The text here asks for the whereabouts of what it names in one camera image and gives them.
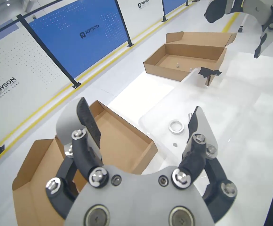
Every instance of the gray metal plate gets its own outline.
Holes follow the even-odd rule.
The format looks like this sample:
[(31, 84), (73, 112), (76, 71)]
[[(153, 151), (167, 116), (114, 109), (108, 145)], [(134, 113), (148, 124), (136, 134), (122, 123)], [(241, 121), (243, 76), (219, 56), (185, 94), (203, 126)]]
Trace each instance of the gray metal plate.
[[(169, 214), (177, 206), (183, 206), (193, 214), (194, 225), (214, 225), (210, 212), (194, 185), (186, 190), (179, 190), (172, 184), (171, 174), (177, 167), (170, 166), (148, 175), (125, 173), (114, 166), (104, 168), (109, 173), (108, 184), (97, 189), (87, 183), (73, 204), (65, 226), (85, 225), (85, 214), (94, 205), (107, 207), (110, 226), (168, 226)], [(122, 177), (119, 186), (111, 184), (111, 178), (115, 174)], [(158, 183), (161, 175), (169, 180), (166, 187)]]

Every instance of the cardboard box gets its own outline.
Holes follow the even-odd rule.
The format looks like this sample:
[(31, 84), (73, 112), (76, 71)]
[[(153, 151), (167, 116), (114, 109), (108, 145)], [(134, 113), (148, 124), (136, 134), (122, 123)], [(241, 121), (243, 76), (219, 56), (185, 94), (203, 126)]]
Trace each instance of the cardboard box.
[[(104, 164), (141, 174), (157, 153), (154, 142), (100, 102), (94, 102), (90, 110), (102, 134)], [(64, 224), (45, 192), (47, 181), (55, 177), (64, 157), (63, 145), (57, 138), (34, 142), (12, 185), (18, 226)], [(86, 184), (80, 172), (74, 182), (78, 190)]]
[(218, 70), (225, 57), (225, 46), (231, 44), (236, 33), (175, 32), (166, 34), (162, 45), (145, 62), (147, 73), (182, 81), (190, 69), (206, 67)]

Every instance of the yellow floor line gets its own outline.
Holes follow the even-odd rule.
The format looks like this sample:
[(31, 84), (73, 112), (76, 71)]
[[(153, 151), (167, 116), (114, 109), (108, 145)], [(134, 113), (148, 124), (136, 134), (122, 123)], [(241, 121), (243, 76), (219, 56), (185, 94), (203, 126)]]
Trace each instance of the yellow floor line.
[(232, 17), (230, 18), (230, 20), (228, 21), (228, 23), (226, 24), (226, 26), (223, 28), (222, 32), (228, 32), (232, 26), (232, 24), (234, 23), (234, 21), (237, 19), (238, 15), (240, 13), (236, 12), (232, 15)]
[[(17, 141), (19, 141), (28, 131), (30, 131), (33, 127), (35, 127), (42, 119), (44, 119), (50, 112), (52, 112), (54, 109), (56, 109), (59, 105), (61, 105), (64, 101), (66, 101), (69, 97), (71, 97), (77, 90), (79, 90), (81, 87), (85, 86), (90, 80), (92, 80), (94, 77), (96, 77), (98, 74), (100, 74), (102, 71), (104, 71), (107, 67), (109, 67), (112, 63), (114, 63), (115, 61), (117, 61), (120, 57), (122, 57), (124, 54), (126, 54), (127, 52), (129, 52), (133, 47), (135, 47), (136, 45), (138, 45), (141, 41), (143, 41), (146, 37), (150, 36), (151, 34), (153, 34), (156, 30), (158, 30), (160, 27), (164, 26), (166, 23), (168, 23), (169, 21), (171, 21), (173, 18), (175, 18), (176, 16), (178, 16), (179, 14), (181, 14), (183, 11), (185, 11), (187, 8), (191, 7), (194, 3), (190, 4), (189, 6), (185, 7), (184, 9), (182, 9), (181, 11), (179, 11), (177, 14), (175, 14), (173, 17), (169, 18), (165, 23), (159, 25), (158, 27), (156, 27), (154, 30), (152, 30), (151, 32), (149, 32), (147, 35), (145, 35), (144, 37), (142, 37), (140, 40), (138, 40), (132, 47), (127, 48), (123, 53), (119, 54), (119, 56), (117, 56), (116, 58), (114, 58), (112, 61), (110, 61), (109, 63), (107, 63), (104, 67), (102, 67), (100, 70), (98, 70), (96, 73), (94, 73), (92, 76), (90, 76), (85, 82), (83, 82), (78, 88), (76, 88), (75, 90), (72, 90), (69, 94), (67, 94), (65, 97), (63, 97), (60, 101), (58, 101), (55, 105), (53, 105), (50, 109), (48, 109), (43, 115), (41, 115), (37, 120), (35, 120), (30, 126), (28, 126), (21, 134), (19, 134), (19, 136), (17, 136), (6, 148), (5, 150), (0, 154), (0, 158), (6, 153), (8, 152)], [(60, 95), (63, 91), (60, 91), (57, 95), (54, 96), (54, 98), (56, 98), (58, 95)], [(19, 129), (25, 122), (27, 122), (32, 116), (34, 116), (38, 111), (40, 111), (43, 107), (45, 107), (47, 104), (49, 103), (49, 101), (47, 103), (45, 103), (43, 106), (41, 106), (36, 112), (34, 112), (32, 115), (30, 115), (26, 120), (24, 120), (24, 122), (22, 122), (18, 127), (16, 127), (16, 129), (14, 129), (10, 134), (8, 134), (1, 142), (0, 145), (3, 144), (4, 141), (6, 141), (9, 137), (11, 137), (11, 135), (17, 130)]]

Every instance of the black railing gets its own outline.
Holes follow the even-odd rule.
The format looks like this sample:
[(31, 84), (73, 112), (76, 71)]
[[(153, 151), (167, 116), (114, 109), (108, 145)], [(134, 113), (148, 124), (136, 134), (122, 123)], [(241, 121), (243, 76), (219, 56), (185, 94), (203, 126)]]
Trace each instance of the black railing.
[[(70, 74), (69, 72), (64, 68), (64, 66), (57, 60), (57, 58), (52, 54), (52, 52), (48, 49), (48, 47), (43, 43), (43, 41), (39, 38), (39, 36), (35, 33), (35, 31), (31, 28), (31, 26), (28, 24), (28, 22), (26, 21), (25, 18), (27, 18), (28, 16), (31, 16), (33, 14), (35, 14), (36, 12), (40, 11), (40, 10), (43, 10), (49, 6), (52, 6), (60, 1), (63, 1), (63, 0), (56, 0), (56, 1), (53, 1), (53, 2), (50, 2), (40, 8), (37, 8), (27, 14), (19, 14), (17, 16), (17, 19), (12, 21), (11, 23), (5, 25), (4, 27), (0, 28), (0, 32), (4, 31), (5, 29), (7, 29), (8, 27), (20, 22), (26, 29), (27, 31), (31, 34), (31, 36), (35, 39), (35, 41), (39, 44), (39, 46), (45, 51), (45, 53), (50, 57), (50, 59), (57, 65), (57, 67), (67, 76), (67, 78), (73, 83), (73, 87), (74, 88), (77, 88), (80, 83), (78, 83)], [(166, 14), (165, 14), (165, 8), (164, 8), (164, 0), (161, 0), (162, 1), (162, 6), (163, 6), (163, 12), (164, 12), (164, 15), (163, 15), (163, 22), (167, 21), (166, 19)], [(119, 12), (119, 15), (120, 15), (120, 18), (121, 18), (121, 21), (122, 21), (122, 24), (124, 26), (124, 29), (125, 29), (125, 32), (126, 32), (126, 35), (127, 35), (127, 42), (128, 42), (128, 46), (132, 46), (133, 43), (131, 42), (131, 39), (130, 39), (130, 36), (129, 36), (129, 33), (128, 33), (128, 30), (127, 30), (127, 27), (126, 27), (126, 24), (125, 24), (125, 21), (124, 21), (124, 18), (123, 18), (123, 15), (122, 15), (122, 12), (120, 10), (120, 7), (119, 7), (119, 4), (117, 2), (117, 0), (115, 0), (115, 4), (117, 6), (117, 9), (118, 9), (118, 12)]]

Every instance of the joyson logo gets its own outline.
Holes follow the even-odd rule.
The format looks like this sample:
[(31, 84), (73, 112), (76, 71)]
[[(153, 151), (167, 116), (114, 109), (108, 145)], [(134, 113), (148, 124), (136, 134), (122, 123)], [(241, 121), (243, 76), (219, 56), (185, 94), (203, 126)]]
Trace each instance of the joyson logo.
[(11, 91), (12, 88), (16, 87), (19, 82), (13, 77), (7, 80), (5, 83), (3, 83), (0, 86), (0, 98), (2, 98), (4, 95), (6, 95), (8, 92)]
[(97, 28), (99, 28), (99, 24), (94, 25), (93, 27), (87, 29), (85, 32), (81, 32), (81, 33), (80, 33), (80, 37), (81, 37), (82, 39), (85, 38), (86, 35), (87, 35), (88, 33), (90, 33), (90, 32), (92, 32), (92, 31), (96, 30)]
[(138, 3), (138, 7), (139, 7), (139, 9), (142, 9), (142, 8), (146, 7), (148, 4), (149, 4), (149, 0), (145, 0), (145, 1)]

